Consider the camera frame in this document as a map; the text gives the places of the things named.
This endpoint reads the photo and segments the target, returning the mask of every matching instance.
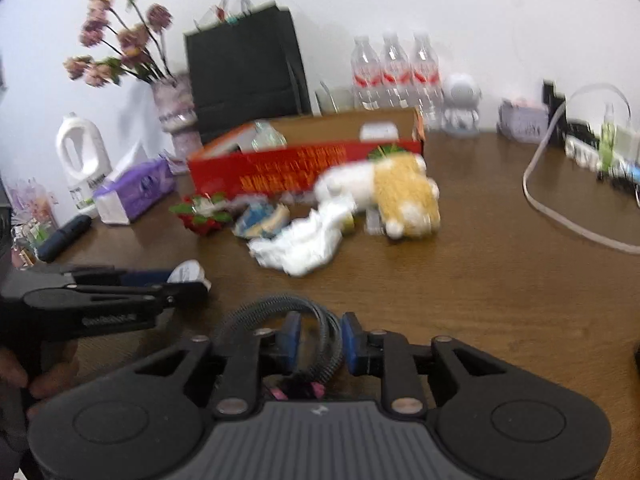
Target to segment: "small plastic bottle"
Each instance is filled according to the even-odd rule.
[[[382,90],[380,60],[369,44],[368,36],[357,36],[355,43],[356,48],[351,55],[354,104],[356,108],[377,110]]]
[[[385,34],[382,51],[382,77],[386,90],[386,102],[392,108],[408,108],[412,105],[413,91],[411,64],[400,46],[397,34]]]
[[[414,34],[415,47],[412,59],[415,99],[425,126],[439,128],[442,125],[442,87],[438,56],[431,47],[427,34]]]

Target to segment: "flower vase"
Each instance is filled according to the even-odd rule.
[[[191,94],[191,80],[186,72],[154,81],[151,84],[162,130],[171,134],[177,158],[185,160],[202,148]]]

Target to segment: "red packaging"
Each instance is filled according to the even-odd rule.
[[[331,166],[389,150],[422,154],[424,142],[422,121],[413,108],[284,118],[270,123],[287,139],[286,148],[251,152],[255,129],[249,123],[192,155],[189,168],[196,192],[224,192],[232,198],[245,193],[306,191]],[[363,128],[372,132],[393,127],[399,140],[360,140]]]

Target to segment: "black cable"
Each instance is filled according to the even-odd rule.
[[[287,312],[312,314],[318,321],[319,341],[316,358],[307,370],[298,370],[292,378],[327,384],[342,364],[342,330],[338,317],[313,301],[281,294],[243,305],[222,320],[213,333],[215,344],[229,343],[238,331],[255,330],[273,317]]]

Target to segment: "gray textured panel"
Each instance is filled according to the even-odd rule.
[[[426,428],[374,402],[268,402],[214,428],[166,480],[476,480],[451,465]]]

